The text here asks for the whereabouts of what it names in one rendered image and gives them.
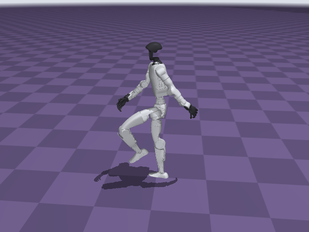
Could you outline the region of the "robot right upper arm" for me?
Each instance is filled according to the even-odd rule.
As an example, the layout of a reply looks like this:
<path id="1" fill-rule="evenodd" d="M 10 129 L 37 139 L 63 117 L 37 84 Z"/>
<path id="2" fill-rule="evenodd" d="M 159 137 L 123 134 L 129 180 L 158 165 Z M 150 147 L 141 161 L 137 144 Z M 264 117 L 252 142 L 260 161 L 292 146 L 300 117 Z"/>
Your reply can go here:
<path id="1" fill-rule="evenodd" d="M 152 62 L 151 62 L 151 63 L 152 63 Z M 150 83 L 150 78 L 149 78 L 149 67 L 150 67 L 151 63 L 150 63 L 149 66 L 148 66 L 148 70 L 147 70 L 147 73 L 146 73 L 146 75 L 145 75 L 145 80 L 143 80 L 143 81 L 140 82 L 140 86 L 141 86 L 142 88 L 147 88 L 148 85 L 149 85 L 149 83 Z"/>

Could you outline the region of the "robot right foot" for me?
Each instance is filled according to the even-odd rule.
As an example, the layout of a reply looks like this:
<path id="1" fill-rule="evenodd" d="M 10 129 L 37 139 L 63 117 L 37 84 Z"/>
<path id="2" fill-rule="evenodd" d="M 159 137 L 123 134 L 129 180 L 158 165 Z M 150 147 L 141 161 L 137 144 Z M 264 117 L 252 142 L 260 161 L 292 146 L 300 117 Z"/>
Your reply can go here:
<path id="1" fill-rule="evenodd" d="M 155 173 L 149 173 L 149 176 L 160 177 L 160 178 L 168 178 L 169 177 L 166 172 L 163 172 L 163 174 L 159 174 L 159 171 L 155 172 Z"/>

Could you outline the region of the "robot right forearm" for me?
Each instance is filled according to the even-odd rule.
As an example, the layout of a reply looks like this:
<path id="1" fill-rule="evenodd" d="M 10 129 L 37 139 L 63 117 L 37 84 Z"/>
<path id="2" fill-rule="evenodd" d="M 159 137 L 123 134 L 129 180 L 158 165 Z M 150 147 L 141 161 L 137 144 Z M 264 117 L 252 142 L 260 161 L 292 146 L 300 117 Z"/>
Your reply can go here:
<path id="1" fill-rule="evenodd" d="M 131 100 L 132 98 L 135 98 L 140 92 L 142 93 L 143 88 L 140 86 L 140 84 L 129 94 L 128 99 Z"/>

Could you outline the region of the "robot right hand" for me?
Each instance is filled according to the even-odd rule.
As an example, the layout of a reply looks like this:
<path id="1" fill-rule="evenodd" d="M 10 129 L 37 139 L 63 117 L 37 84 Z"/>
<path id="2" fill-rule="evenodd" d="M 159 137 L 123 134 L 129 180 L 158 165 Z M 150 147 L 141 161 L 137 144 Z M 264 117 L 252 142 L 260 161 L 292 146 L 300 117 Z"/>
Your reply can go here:
<path id="1" fill-rule="evenodd" d="M 117 108 L 118 110 L 121 112 L 121 108 L 125 105 L 126 102 L 129 102 L 128 96 L 130 96 L 130 94 L 126 94 L 123 98 L 120 98 L 117 103 Z"/>

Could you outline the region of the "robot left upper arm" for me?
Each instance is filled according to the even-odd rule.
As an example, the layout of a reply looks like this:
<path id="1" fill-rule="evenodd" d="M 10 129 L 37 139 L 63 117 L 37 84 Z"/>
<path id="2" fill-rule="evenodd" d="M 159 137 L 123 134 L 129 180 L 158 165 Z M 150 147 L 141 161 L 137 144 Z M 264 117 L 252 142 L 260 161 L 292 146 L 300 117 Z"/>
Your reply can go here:
<path id="1" fill-rule="evenodd" d="M 156 75 L 161 78 L 161 80 L 163 81 L 163 83 L 168 87 L 168 90 L 167 90 L 167 94 L 172 96 L 174 95 L 172 92 L 171 92 L 171 88 L 172 87 L 175 87 L 172 80 L 169 78 L 168 74 L 167 74 L 167 71 L 164 67 L 161 67 L 161 66 L 158 66 L 156 69 L 155 69 L 155 73 Z"/>

